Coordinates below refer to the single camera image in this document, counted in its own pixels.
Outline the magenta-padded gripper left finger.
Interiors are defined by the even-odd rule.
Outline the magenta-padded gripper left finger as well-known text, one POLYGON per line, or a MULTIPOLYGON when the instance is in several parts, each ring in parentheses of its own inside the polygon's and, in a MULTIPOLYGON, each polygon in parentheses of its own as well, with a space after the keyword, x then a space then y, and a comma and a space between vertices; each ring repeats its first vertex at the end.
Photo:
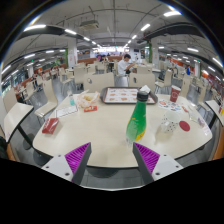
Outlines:
POLYGON ((91 143, 86 143, 65 155, 54 156, 42 169, 80 185, 90 155, 91 143))

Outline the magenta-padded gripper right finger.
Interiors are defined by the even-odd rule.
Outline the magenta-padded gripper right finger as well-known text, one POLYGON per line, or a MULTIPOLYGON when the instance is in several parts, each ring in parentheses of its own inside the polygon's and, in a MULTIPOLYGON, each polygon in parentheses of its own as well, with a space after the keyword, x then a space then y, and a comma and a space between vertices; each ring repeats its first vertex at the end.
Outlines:
POLYGON ((133 154, 145 185, 182 169, 168 154, 158 154, 138 143, 133 144, 133 154))

